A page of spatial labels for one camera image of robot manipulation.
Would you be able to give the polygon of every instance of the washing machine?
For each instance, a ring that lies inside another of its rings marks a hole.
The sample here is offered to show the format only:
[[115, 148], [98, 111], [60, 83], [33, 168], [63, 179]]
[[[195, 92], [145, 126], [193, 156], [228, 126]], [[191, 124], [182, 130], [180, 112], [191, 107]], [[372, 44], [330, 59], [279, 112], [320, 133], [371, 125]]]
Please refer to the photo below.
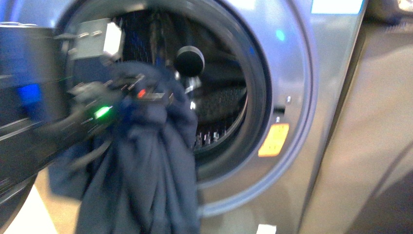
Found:
[[[81, 23], [109, 19], [125, 32], [120, 62], [168, 67], [180, 48], [198, 48], [205, 67], [190, 98], [199, 118], [194, 156], [202, 233], [297, 233], [365, 5], [363, 0], [3, 0], [0, 21], [77, 35]], [[68, 58], [79, 51], [63, 39], [59, 53]], [[23, 137], [35, 145], [30, 134], [36, 126], [17, 111], [21, 103], [11, 104], [19, 99], [15, 90], [30, 84], [12, 82], [4, 64], [0, 106], [9, 106], [2, 113], [14, 112], [0, 117], [5, 162], [0, 172], [19, 161], [31, 163], [13, 166], [19, 176], [1, 174], [3, 228], [26, 199], [33, 175], [50, 163], [38, 155], [42, 150], [20, 152], [12, 143]], [[66, 60], [66, 85], [97, 79], [93, 72], [79, 75], [78, 66]], [[183, 85], [193, 80], [179, 73], [177, 79]]]

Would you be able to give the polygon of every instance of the fabric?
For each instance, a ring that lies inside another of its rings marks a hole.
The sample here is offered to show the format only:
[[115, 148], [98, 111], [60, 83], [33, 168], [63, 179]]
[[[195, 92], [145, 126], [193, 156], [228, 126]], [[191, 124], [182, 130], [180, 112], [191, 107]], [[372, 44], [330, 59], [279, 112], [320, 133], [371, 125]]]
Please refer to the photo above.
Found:
[[[82, 200], [78, 234], [196, 234], [195, 142], [197, 118], [183, 87], [167, 70], [138, 62], [113, 65], [112, 77], [145, 79], [138, 92], [157, 82], [156, 93], [171, 90], [171, 105], [142, 105], [126, 98], [121, 121], [105, 136], [63, 152], [50, 166], [52, 192]], [[74, 159], [97, 148], [106, 137], [112, 146], [76, 171]]]

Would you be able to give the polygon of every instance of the washer door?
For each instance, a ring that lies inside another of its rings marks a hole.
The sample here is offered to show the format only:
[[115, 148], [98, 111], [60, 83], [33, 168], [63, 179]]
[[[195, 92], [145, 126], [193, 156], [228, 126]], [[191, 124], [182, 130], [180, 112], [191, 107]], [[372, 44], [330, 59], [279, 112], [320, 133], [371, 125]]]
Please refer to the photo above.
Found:
[[[203, 53], [202, 74], [177, 78], [184, 85], [200, 82], [188, 95], [199, 118], [195, 157], [204, 216], [234, 209], [274, 183], [300, 150], [315, 109], [307, 35], [294, 7], [231, 2], [89, 0], [60, 22], [65, 32], [76, 33], [81, 22], [112, 19], [125, 31], [123, 61], [173, 69], [182, 46]], [[238, 7], [251, 7], [247, 18]], [[271, 138], [279, 124], [288, 127], [281, 151], [259, 156], [268, 133], [275, 147]]]

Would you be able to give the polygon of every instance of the white label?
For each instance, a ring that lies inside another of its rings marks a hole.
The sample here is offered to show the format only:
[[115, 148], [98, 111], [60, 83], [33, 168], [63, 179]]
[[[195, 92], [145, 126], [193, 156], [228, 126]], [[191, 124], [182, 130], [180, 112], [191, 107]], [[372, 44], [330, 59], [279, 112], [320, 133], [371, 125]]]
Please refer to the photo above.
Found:
[[313, 0], [313, 14], [358, 14], [363, 0]]
[[277, 226], [260, 224], [258, 225], [257, 234], [275, 234], [277, 232]]
[[114, 56], [119, 51], [121, 39], [122, 30], [114, 22], [108, 23], [103, 51]]

